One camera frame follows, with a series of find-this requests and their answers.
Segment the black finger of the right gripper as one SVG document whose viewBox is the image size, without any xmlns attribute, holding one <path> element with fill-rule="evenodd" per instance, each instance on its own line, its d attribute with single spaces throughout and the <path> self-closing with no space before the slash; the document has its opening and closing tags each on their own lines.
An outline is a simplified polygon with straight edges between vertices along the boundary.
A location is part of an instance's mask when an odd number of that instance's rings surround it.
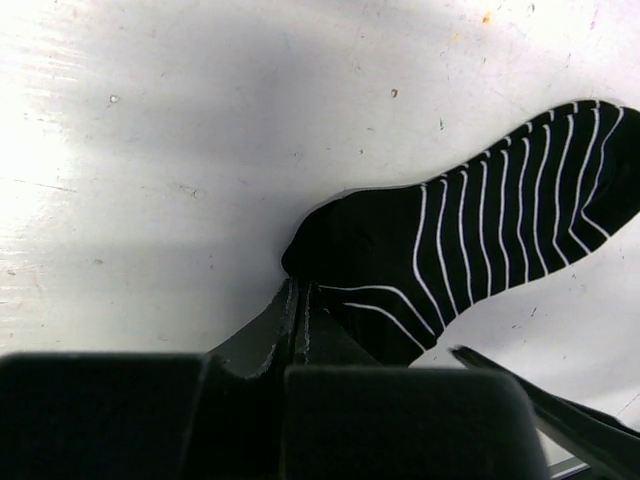
<svg viewBox="0 0 640 480">
<path fill-rule="evenodd" d="M 639 432 L 615 417 L 551 394 L 479 352 L 455 346 L 450 353 L 469 369 L 500 372 L 526 392 L 538 428 L 575 457 L 607 479 L 639 477 Z"/>
</svg>

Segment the black sock thin white stripes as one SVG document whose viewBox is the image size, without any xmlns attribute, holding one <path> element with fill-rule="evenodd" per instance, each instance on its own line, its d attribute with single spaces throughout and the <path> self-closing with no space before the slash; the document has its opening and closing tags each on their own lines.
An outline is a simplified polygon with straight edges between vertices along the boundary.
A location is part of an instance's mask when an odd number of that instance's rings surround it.
<svg viewBox="0 0 640 480">
<path fill-rule="evenodd" d="M 281 264 L 375 360 L 408 366 L 470 307 L 578 262 L 638 212 L 638 112 L 573 101 L 435 178 L 317 208 Z"/>
</svg>

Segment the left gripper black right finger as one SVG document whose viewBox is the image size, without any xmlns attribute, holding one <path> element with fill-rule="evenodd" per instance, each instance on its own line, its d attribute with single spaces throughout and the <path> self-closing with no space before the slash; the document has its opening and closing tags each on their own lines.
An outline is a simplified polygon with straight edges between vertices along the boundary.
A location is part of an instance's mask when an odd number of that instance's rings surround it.
<svg viewBox="0 0 640 480">
<path fill-rule="evenodd" d="M 531 405 L 511 378 L 377 364 L 304 285 L 284 376 L 288 479 L 544 479 Z"/>
</svg>

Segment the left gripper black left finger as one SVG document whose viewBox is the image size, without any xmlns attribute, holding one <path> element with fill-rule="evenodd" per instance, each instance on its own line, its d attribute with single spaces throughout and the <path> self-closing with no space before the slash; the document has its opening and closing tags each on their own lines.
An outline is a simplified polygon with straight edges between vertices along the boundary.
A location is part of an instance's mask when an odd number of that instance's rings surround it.
<svg viewBox="0 0 640 480">
<path fill-rule="evenodd" d="M 264 479 L 278 469 L 299 286 L 206 353 L 1 359 L 5 479 Z"/>
</svg>

